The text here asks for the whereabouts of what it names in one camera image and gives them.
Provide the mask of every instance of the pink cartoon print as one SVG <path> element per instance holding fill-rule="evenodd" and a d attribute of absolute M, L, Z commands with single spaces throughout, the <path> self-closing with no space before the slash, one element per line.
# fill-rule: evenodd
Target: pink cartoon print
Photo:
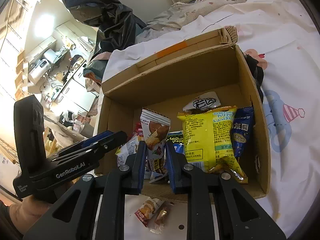
<path fill-rule="evenodd" d="M 295 109 L 291 106 L 283 104 L 283 115 L 287 122 L 291 122 L 298 116 L 304 118 L 305 111 L 302 108 Z"/>
<path fill-rule="evenodd" d="M 263 70 L 265 70 L 268 67 L 268 62 L 264 59 L 264 53 L 258 54 L 258 52 L 255 49 L 247 49 L 244 53 L 258 60 L 259 63 L 257 65 L 262 67 Z"/>

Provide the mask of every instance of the white appliance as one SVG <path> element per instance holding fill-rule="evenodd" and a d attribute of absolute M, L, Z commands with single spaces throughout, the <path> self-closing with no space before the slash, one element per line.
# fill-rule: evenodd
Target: white appliance
<path fill-rule="evenodd" d="M 50 69 L 50 63 L 47 59 L 42 59 L 28 74 L 30 82 L 34 85 L 39 81 L 39 79 Z"/>
<path fill-rule="evenodd" d="M 44 54 L 43 57 L 49 61 L 50 64 L 53 64 L 57 55 L 52 49 L 48 49 Z"/>

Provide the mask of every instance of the chocolate wafer package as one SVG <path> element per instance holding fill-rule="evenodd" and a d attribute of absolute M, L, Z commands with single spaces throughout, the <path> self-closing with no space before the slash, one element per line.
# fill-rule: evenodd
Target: chocolate wafer package
<path fill-rule="evenodd" d="M 140 121 L 143 137 L 148 147 L 147 160 L 151 171 L 150 182 L 152 183 L 168 174 L 164 168 L 164 145 L 171 120 L 153 111 L 143 109 Z"/>

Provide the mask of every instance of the black plastic bag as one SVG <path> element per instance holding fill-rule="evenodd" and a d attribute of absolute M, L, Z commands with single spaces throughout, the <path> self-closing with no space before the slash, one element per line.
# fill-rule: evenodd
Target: black plastic bag
<path fill-rule="evenodd" d="M 132 9 L 119 0 L 62 0 L 75 19 L 89 26 L 98 27 L 95 57 L 115 49 L 123 50 L 135 42 L 136 24 L 146 25 Z"/>

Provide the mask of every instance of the white snack package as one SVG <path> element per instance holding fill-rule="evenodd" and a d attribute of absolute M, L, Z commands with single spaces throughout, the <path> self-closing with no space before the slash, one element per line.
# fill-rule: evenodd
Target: white snack package
<path fill-rule="evenodd" d="M 167 175 L 167 170 L 164 168 L 164 145 L 170 129 L 171 120 L 160 114 L 143 109 L 140 121 L 143 137 L 148 147 L 148 167 L 150 171 L 165 176 Z"/>
<path fill-rule="evenodd" d="M 117 165 L 118 167 L 125 164 L 127 157 L 131 154 L 137 153 L 139 146 L 138 135 L 134 135 L 129 141 L 127 141 L 121 148 L 116 152 Z"/>
<path fill-rule="evenodd" d="M 213 91 L 210 91 L 193 99 L 183 108 L 183 111 L 187 113 L 191 113 L 194 109 L 207 111 L 209 109 L 217 108 L 218 106 L 221 106 L 221 103 L 217 94 Z"/>

